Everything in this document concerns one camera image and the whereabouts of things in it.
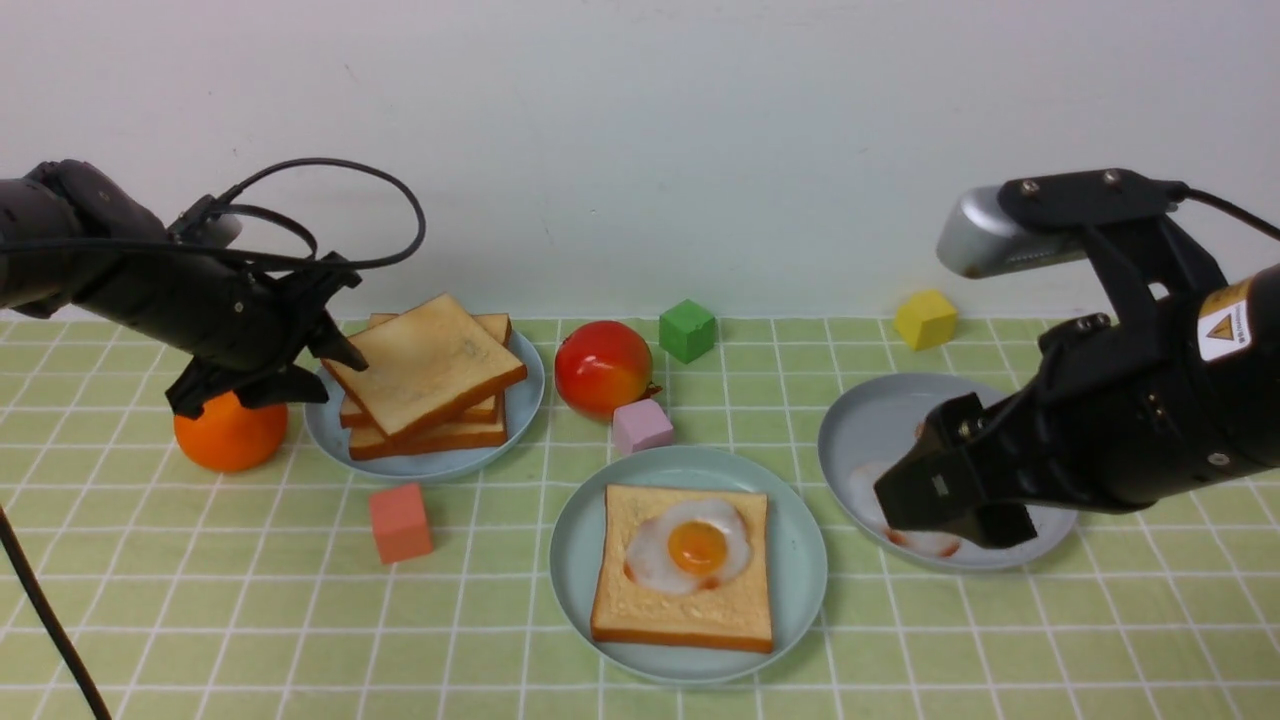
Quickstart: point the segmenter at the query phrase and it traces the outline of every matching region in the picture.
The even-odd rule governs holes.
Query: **table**
[[[630,323],[657,340],[654,320]],[[550,368],[577,324],[517,328]],[[1012,391],[1044,327],[963,320],[952,343],[911,352],[883,320],[726,319],[687,366],[654,345],[680,442],[794,484],[829,547],[818,624],[727,688],[645,684],[568,629],[550,528],[611,448],[550,383],[520,447],[424,491],[436,551],[384,568],[366,502],[385,486],[328,460],[300,415],[275,460],[218,477],[172,443],[163,391],[182,354],[105,323],[17,322],[0,328],[0,502],[128,720],[1274,717],[1276,478],[1087,516],[1028,571],[964,578],[886,556],[823,483],[814,438],[844,389],[914,370]],[[0,716],[88,716],[10,571]]]

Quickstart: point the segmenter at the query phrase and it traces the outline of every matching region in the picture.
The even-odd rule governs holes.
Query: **bread slice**
[[[369,316],[369,327],[376,328],[394,316],[396,313],[375,313]],[[497,313],[489,315],[476,315],[475,318],[476,322],[484,327],[485,332],[500,342],[503,347],[511,342],[511,315],[507,315],[506,313]],[[476,402],[458,414],[454,419],[465,423],[492,423],[497,420],[498,396],[489,396],[480,402]],[[347,396],[342,398],[342,407],[338,410],[338,424],[343,428],[358,428],[371,425],[372,420],[365,415],[365,411],[356,405],[355,400]]]
[[[751,557],[740,575],[714,589],[669,596],[627,577],[627,546],[636,528],[686,500],[721,498],[746,524]],[[768,496],[639,486],[604,489],[604,556],[591,607],[596,642],[773,652],[769,609]]]
[[[347,454],[352,460],[378,460],[448,450],[498,447],[507,442],[506,397],[498,396],[498,419],[489,423],[444,423],[399,441],[389,441],[376,428],[352,428]]]
[[[369,368],[323,360],[343,392],[389,439],[452,420],[529,377],[529,368],[444,293],[356,333]]]

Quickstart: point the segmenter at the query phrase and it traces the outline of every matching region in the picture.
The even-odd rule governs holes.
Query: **egg white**
[[[955,555],[960,550],[960,538],[951,533],[895,530],[888,527],[884,509],[876,497],[876,480],[892,466],[892,462],[874,460],[854,468],[849,474],[849,496],[852,498],[854,510],[893,544],[932,557]]]
[[[707,523],[724,534],[728,553],[724,564],[709,575],[698,577],[681,570],[667,550],[672,530],[692,521]],[[707,498],[678,502],[662,515],[641,523],[627,546],[626,562],[636,584],[664,594],[690,594],[709,580],[716,587],[727,584],[746,569],[750,559],[746,525],[737,509],[723,500]]]

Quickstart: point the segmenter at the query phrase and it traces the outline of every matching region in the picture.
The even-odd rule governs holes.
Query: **light blue plate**
[[[598,643],[591,605],[604,552],[604,487],[658,486],[769,496],[768,569],[773,652]],[[628,455],[593,475],[556,520],[552,592],[579,635],[613,664],[668,685],[718,684],[755,673],[790,652],[813,625],[827,592],[827,546],[809,507],[777,475],[728,452],[673,446]]]
[[[818,430],[818,461],[840,506],[858,528],[886,552],[932,570],[995,571],[1020,568],[1061,543],[1075,529],[1079,512],[1059,507],[1028,507],[1037,537],[1007,550],[983,550],[969,541],[950,557],[924,555],[899,547],[873,524],[850,475],[867,462],[892,465],[915,445],[915,427],[931,410],[952,397],[977,393],[983,405],[992,405],[1005,393],[966,378],[933,373],[882,375],[845,392],[822,419]]]
[[[534,421],[534,415],[543,402],[547,387],[547,373],[538,348],[525,336],[512,332],[508,347],[516,357],[529,368],[529,377],[507,388],[507,442],[500,447],[481,447],[477,450],[451,450],[447,452],[428,452],[424,455],[402,455],[380,457],[378,460],[356,461],[347,452],[347,438],[351,430],[338,421],[342,410],[342,386],[321,366],[316,375],[329,391],[329,402],[311,404],[303,409],[307,432],[329,457],[366,475],[387,480],[415,480],[420,483],[443,483],[462,475],[475,473],[511,450]]]

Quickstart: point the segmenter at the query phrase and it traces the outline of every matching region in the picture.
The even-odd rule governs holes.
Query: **wooden block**
[[[925,290],[908,299],[893,318],[893,329],[911,350],[924,350],[951,342],[959,313],[951,301],[936,290]]]
[[[422,489],[417,483],[374,493],[369,498],[369,518],[383,565],[429,555],[434,550]]]
[[[652,398],[613,411],[613,446],[620,455],[671,445],[675,436],[671,419]]]
[[[658,318],[658,345],[687,365],[716,347],[716,316],[686,300]]]

